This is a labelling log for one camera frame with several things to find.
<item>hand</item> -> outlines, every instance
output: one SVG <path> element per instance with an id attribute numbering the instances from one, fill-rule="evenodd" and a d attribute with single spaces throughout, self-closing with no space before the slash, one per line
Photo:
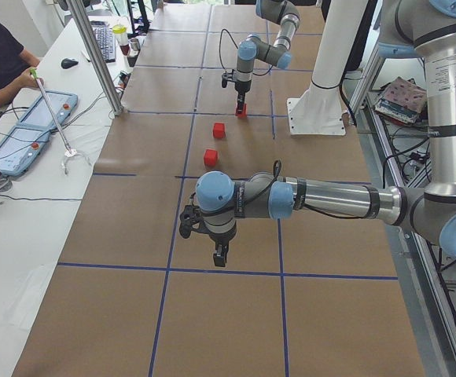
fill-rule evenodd
<path id="1" fill-rule="evenodd" d="M 20 76 L 18 76 L 18 80 L 20 82 L 20 85 L 23 88 L 37 88 L 38 87 L 38 83 L 31 75 L 30 68 L 27 68 L 25 71 L 23 71 L 20 74 Z M 39 78 L 39 80 L 41 81 L 41 84 L 44 84 L 43 79 Z"/>

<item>robotic arm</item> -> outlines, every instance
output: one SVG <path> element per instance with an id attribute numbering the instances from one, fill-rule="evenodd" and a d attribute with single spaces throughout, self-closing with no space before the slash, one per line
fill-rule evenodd
<path id="1" fill-rule="evenodd" d="M 208 234 L 215 241 L 215 265 L 226 264 L 236 218 L 287 218 L 302 209 L 340 218 L 377 218 L 416 232 L 456 257 L 456 1 L 384 0 L 382 22 L 380 40 L 389 51 L 414 47 L 425 59 L 432 182 L 425 188 L 380 190 L 280 178 L 279 163 L 273 175 L 257 174 L 249 181 L 207 173 L 197 183 L 198 205 L 192 196 L 181 214 L 180 233 L 185 238 L 191 232 Z M 251 37 L 246 42 L 257 45 Z M 249 81 L 250 87 L 252 65 L 242 63 L 253 64 L 259 52 L 253 49 L 250 59 L 244 59 L 243 51 L 239 54 L 243 62 L 237 64 L 235 79 Z M 239 96 L 248 89 L 243 90 L 237 89 Z"/>
<path id="2" fill-rule="evenodd" d="M 281 25 L 273 45 L 256 35 L 249 35 L 238 47 L 237 70 L 222 74 L 222 87 L 235 83 L 237 91 L 236 116 L 245 116 L 245 94 L 251 89 L 255 59 L 280 69 L 286 69 L 292 59 L 291 40 L 300 26 L 298 9 L 287 0 L 258 0 L 256 14 L 264 20 Z"/>

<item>table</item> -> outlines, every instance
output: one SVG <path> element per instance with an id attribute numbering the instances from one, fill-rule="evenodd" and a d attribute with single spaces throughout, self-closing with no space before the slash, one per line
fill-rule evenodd
<path id="1" fill-rule="evenodd" d="M 114 17 L 98 19 L 113 23 L 117 20 Z M 80 53 L 81 49 L 84 49 L 83 42 L 74 22 L 70 22 L 38 69 L 47 89 L 78 94 L 79 103 L 72 116 L 102 93 L 97 76 Z M 65 57 L 74 57 L 79 64 L 64 70 L 61 60 Z M 114 78 L 122 70 L 131 71 L 120 51 L 108 69 Z M 29 106 L 39 95 L 38 90 L 23 89 L 13 105 Z M 0 132 L 7 133 L 16 120 L 12 112 L 5 114 L 0 119 Z M 11 375 L 24 347 L 111 122 L 111 107 L 102 98 L 65 131 L 73 148 L 84 151 L 92 166 L 75 159 L 68 163 L 69 175 L 64 175 L 61 169 L 64 145 L 57 134 L 51 137 L 31 169 L 6 192 L 13 197 L 73 198 L 76 201 L 30 202 L 0 198 L 0 376 Z"/>
<path id="2" fill-rule="evenodd" d="M 315 22 L 290 70 L 254 80 L 246 119 L 213 51 L 224 27 L 239 41 L 274 27 L 250 5 L 157 12 L 14 376 L 424 374 L 381 223 L 240 221 L 227 269 L 207 237 L 178 236 L 206 148 L 232 178 L 279 158 L 283 175 L 369 181 L 352 127 L 289 136 L 285 99 L 308 87 L 324 26 L 300 11 Z"/>

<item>white pillar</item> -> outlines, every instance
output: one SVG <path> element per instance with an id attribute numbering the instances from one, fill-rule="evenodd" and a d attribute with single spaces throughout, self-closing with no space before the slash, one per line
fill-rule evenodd
<path id="1" fill-rule="evenodd" d="M 287 101 L 291 134 L 345 135 L 337 85 L 367 4 L 368 0 L 331 0 L 311 85 L 301 98 Z"/>

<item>keyboard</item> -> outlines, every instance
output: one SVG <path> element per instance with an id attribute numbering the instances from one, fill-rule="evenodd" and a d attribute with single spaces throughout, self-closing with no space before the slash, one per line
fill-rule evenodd
<path id="1" fill-rule="evenodd" d="M 106 63 L 116 61 L 116 39 L 110 27 L 92 27 Z"/>

